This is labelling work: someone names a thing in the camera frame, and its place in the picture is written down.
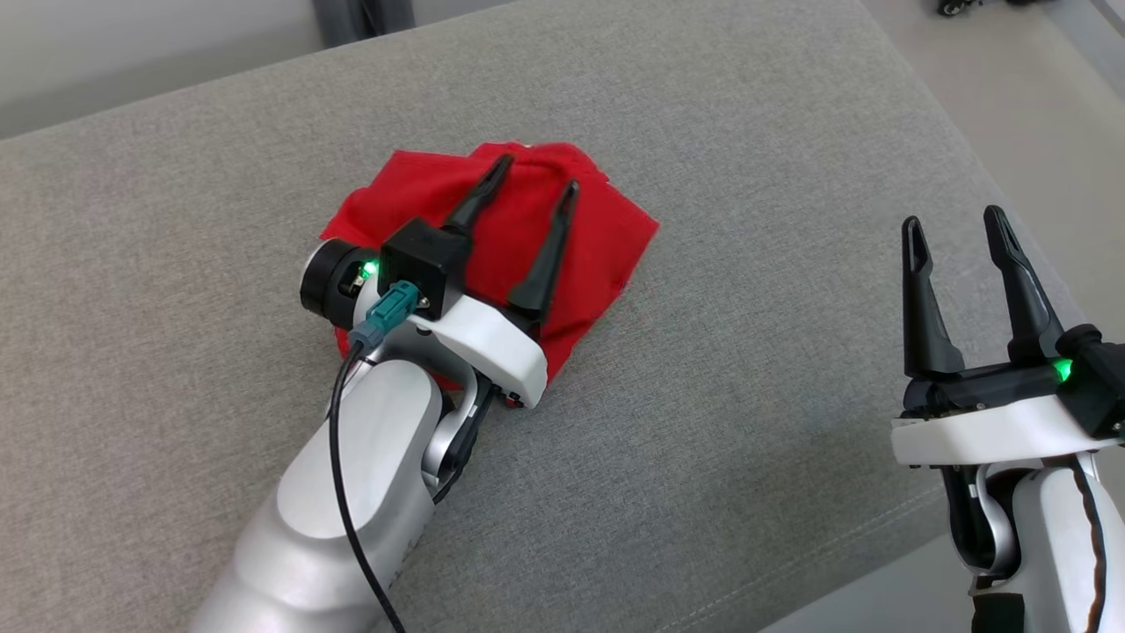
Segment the red Bulls 23 jersey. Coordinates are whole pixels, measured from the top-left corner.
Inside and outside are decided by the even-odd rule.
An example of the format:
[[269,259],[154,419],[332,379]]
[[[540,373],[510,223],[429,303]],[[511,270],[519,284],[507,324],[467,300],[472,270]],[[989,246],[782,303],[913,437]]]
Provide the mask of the red Bulls 23 jersey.
[[478,300],[506,302],[539,252],[562,189],[570,181],[579,186],[562,272],[540,337],[548,376],[555,378],[623,291],[659,228],[574,145],[486,142],[466,156],[398,150],[369,186],[343,200],[320,237],[378,248],[414,217],[436,227],[505,155],[514,157],[512,168],[472,233],[467,284]]

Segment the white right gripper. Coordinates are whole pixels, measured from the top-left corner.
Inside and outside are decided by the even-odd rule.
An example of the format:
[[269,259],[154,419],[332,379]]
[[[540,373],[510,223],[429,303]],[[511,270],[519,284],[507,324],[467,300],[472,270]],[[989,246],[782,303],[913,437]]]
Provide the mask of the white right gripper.
[[[1058,399],[1058,385],[1070,377],[1058,356],[1063,335],[1053,308],[1004,208],[983,212],[992,263],[1002,275],[1012,340],[1009,360],[1017,365],[976,376],[968,388],[969,408],[904,418],[891,432],[896,460],[903,465],[987,465],[1032,458],[1065,456],[1125,446],[1125,438],[1094,438]],[[953,345],[932,284],[933,257],[916,216],[903,223],[904,376],[940,378],[965,368]],[[1033,367],[1046,363],[1044,367]]]

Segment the grey fabric sofa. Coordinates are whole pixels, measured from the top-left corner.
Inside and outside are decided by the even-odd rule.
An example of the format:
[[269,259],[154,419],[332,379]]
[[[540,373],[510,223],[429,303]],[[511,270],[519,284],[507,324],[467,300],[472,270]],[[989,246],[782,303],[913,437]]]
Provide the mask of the grey fabric sofa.
[[521,0],[0,142],[0,633],[184,633],[321,424],[302,265],[394,150],[568,142],[659,223],[392,588],[410,633],[754,633],[947,534],[901,233],[971,367],[1016,207],[860,0]]

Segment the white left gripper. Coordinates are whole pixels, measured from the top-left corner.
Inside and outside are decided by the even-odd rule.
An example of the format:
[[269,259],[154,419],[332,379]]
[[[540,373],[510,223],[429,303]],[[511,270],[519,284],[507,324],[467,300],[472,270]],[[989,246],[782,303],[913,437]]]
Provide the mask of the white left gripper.
[[[514,155],[502,155],[454,205],[442,230],[472,236],[482,212],[490,207],[514,164]],[[537,341],[549,319],[555,288],[562,272],[573,212],[580,186],[572,179],[562,188],[551,215],[543,244],[529,272],[508,293],[508,322],[489,304],[462,295],[436,322],[413,314],[407,322],[436,337],[454,358],[487,376],[505,394],[515,394],[526,408],[536,408],[548,383],[548,363]]]

